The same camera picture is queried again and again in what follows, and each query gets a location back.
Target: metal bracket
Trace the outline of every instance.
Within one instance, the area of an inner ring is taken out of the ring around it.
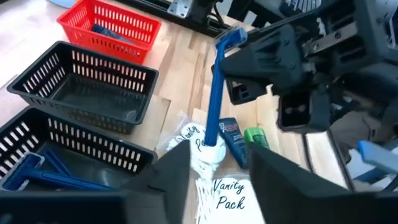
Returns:
[[[181,19],[185,19],[190,13],[191,6],[192,0],[174,0],[167,9],[167,12]]]

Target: black machine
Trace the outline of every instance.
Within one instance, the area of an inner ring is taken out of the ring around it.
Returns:
[[[217,10],[211,13],[215,0],[118,1],[213,37],[228,28]],[[283,131],[325,131],[351,110],[368,110],[386,134],[397,131],[397,9],[395,0],[323,1],[253,29],[241,50],[221,62],[231,102],[255,100],[272,85]],[[372,106],[347,100],[354,95]],[[0,224],[182,223],[188,148],[182,142],[123,192],[1,194]],[[393,192],[357,193],[255,144],[249,150],[251,181],[267,224],[398,223]]]

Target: wooden table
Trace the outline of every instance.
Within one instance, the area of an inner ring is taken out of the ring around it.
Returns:
[[[127,7],[112,0],[109,2]],[[63,11],[46,0],[13,0],[0,5],[0,25],[7,24],[0,26],[0,86],[21,73],[56,40],[66,40],[62,28],[55,22]],[[228,24],[236,22],[228,17],[224,20]],[[214,60],[213,39],[162,21],[153,49],[144,63],[160,72],[154,96],[140,131],[122,138],[155,150],[159,141],[174,133],[178,120],[176,114],[180,111],[193,121],[205,124],[211,90],[210,67]],[[18,96],[6,93],[4,89],[0,90],[0,103],[2,111],[6,112],[0,124],[26,106]],[[233,106],[224,91],[221,117],[235,117],[241,130],[262,128],[271,150],[308,169],[301,136],[278,130],[275,125],[276,108],[277,97],[270,94],[244,105]],[[308,134],[306,140],[315,173],[347,187],[328,136],[325,133]],[[161,150],[157,153],[159,156],[164,154]],[[237,169],[230,155],[224,160],[222,168],[224,171]],[[193,223],[195,204],[190,190],[184,223]]]

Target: black basket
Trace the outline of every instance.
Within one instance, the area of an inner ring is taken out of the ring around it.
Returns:
[[[30,105],[130,134],[144,119],[156,70],[56,42],[8,87]]]
[[[37,108],[26,108],[0,129],[0,178],[27,151],[52,150],[74,177],[118,188],[156,159],[155,152],[108,137]],[[40,169],[53,171],[44,163]],[[29,190],[54,190],[30,182]]]

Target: green tube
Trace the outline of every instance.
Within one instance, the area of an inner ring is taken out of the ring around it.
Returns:
[[[266,149],[269,149],[266,134],[261,128],[247,128],[244,130],[244,138],[246,142],[254,142]]]

